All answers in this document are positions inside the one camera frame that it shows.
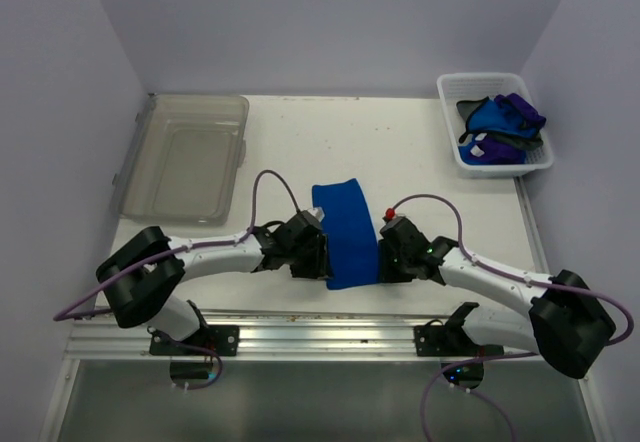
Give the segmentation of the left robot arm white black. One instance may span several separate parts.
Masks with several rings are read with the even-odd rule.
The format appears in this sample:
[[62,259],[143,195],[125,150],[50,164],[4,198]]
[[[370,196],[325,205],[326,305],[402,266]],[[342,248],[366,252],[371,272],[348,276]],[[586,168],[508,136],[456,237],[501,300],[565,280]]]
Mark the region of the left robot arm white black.
[[193,355],[207,345],[208,331],[195,303],[173,295],[179,284],[283,266],[293,278],[333,276],[328,235],[316,213],[299,211],[284,223],[252,226],[226,238],[170,237],[151,226],[103,262],[96,277],[119,328],[145,326]]

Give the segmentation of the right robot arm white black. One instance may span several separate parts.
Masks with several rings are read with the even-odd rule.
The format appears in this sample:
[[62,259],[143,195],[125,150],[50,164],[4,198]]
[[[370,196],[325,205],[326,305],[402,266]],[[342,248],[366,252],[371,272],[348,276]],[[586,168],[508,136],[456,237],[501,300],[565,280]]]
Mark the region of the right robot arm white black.
[[445,321],[415,327],[420,356],[497,356],[512,348],[580,379],[616,331],[605,308],[571,271],[551,276],[497,264],[453,239],[427,239],[404,216],[386,217],[380,235],[382,281],[430,280],[493,303],[464,302]]

